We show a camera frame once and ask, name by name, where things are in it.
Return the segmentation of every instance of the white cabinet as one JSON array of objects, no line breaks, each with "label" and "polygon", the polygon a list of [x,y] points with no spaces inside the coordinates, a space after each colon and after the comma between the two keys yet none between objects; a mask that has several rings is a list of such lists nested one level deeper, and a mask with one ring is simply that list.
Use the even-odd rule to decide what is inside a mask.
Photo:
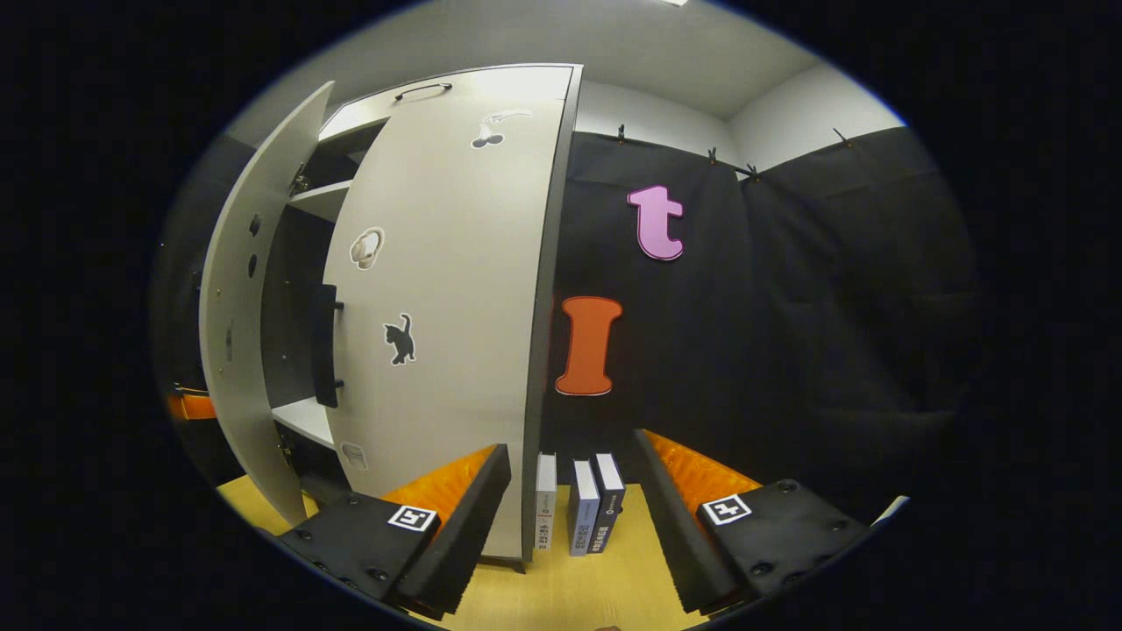
[{"label": "white cabinet", "polygon": [[[463,71],[359,99],[322,124],[329,83],[246,167],[203,272],[203,364],[233,452],[293,525],[306,518],[277,448],[259,331],[261,280],[286,204],[334,221],[323,283],[344,304],[328,346],[344,385],[316,436],[331,437],[351,487],[379,496],[506,443],[512,482],[484,554],[530,560],[553,259],[580,75],[564,64]],[[316,148],[365,147],[352,179],[289,196]]]},{"label": "white cabinet", "polygon": [[558,138],[572,131],[573,72],[489,68],[423,82],[401,100],[370,98],[366,116],[388,121],[343,200],[324,271],[344,305],[333,347],[344,386],[328,422],[351,487],[379,496],[506,443],[512,482],[488,556],[530,548],[523,459],[537,440],[536,428],[526,440],[527,417],[536,422],[527,402],[544,382],[531,342],[548,326],[535,308],[543,239],[557,238],[548,209],[551,183],[564,179]]},{"label": "white cabinet", "polygon": [[300,481],[277,448],[261,366],[261,287],[293,177],[319,139],[334,84],[316,90],[261,143],[222,207],[199,302],[203,374],[219,426],[257,488],[288,523],[307,519]]}]

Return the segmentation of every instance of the dark blue book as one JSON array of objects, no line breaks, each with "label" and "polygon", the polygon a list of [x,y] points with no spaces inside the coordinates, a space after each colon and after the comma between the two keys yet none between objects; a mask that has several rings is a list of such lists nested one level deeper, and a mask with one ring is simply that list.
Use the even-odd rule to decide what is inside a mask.
[{"label": "dark blue book", "polygon": [[596,513],[596,525],[592,527],[592,540],[588,545],[588,554],[603,552],[608,546],[608,537],[616,525],[616,519],[624,510],[624,493],[627,487],[619,476],[619,467],[611,454],[597,454],[592,460],[596,473],[596,490],[600,495],[600,510]]}]

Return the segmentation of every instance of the orange foam pad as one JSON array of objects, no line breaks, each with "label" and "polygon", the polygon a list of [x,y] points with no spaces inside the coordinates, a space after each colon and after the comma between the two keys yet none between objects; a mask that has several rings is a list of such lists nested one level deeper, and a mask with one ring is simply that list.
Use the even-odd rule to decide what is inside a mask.
[{"label": "orange foam pad", "polygon": [[479,469],[487,461],[487,457],[494,450],[495,446],[491,445],[459,460],[453,460],[405,486],[390,491],[381,499],[395,504],[436,511],[436,514],[440,515],[440,527],[436,529],[436,536],[439,536],[449,518],[452,516],[452,512],[460,504],[463,494],[468,492],[471,482],[476,479]]},{"label": "orange foam pad", "polygon": [[746,475],[739,474],[725,465],[703,456],[689,447],[679,445],[669,438],[652,431],[643,430],[654,451],[659,455],[670,478],[678,488],[678,494],[686,502],[686,507],[693,515],[693,521],[701,528],[697,518],[698,506],[706,502],[755,491],[763,486]]}]

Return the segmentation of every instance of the black cat silhouette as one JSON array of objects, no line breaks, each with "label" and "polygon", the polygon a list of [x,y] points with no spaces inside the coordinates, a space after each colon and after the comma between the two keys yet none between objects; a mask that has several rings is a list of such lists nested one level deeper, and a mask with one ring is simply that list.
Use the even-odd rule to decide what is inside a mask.
[{"label": "black cat silhouette", "polygon": [[393,324],[383,324],[386,327],[386,344],[392,344],[397,349],[397,356],[390,362],[394,366],[405,364],[406,358],[410,362],[416,362],[416,357],[413,356],[413,336],[410,335],[412,321],[408,313],[402,313],[402,320],[405,320],[405,329],[398,329]]}]

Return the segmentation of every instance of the book spine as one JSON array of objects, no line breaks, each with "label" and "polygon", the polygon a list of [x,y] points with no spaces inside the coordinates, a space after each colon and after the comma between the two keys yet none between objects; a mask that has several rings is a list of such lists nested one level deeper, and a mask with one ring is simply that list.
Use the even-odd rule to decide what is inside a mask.
[{"label": "book spine", "polygon": [[557,493],[537,492],[537,543],[539,550],[549,550],[553,540],[553,513],[557,510]]},{"label": "book spine", "polygon": [[616,525],[616,518],[623,510],[624,492],[608,491],[600,500],[600,510],[597,511],[596,524],[592,530],[592,540],[588,545],[588,554],[597,555],[604,551],[608,545],[608,537]]},{"label": "book spine", "polygon": [[592,528],[596,525],[596,509],[599,500],[581,500],[577,509],[577,520],[573,523],[572,547],[569,554],[573,557],[583,557],[588,554],[588,542],[591,539]]}]

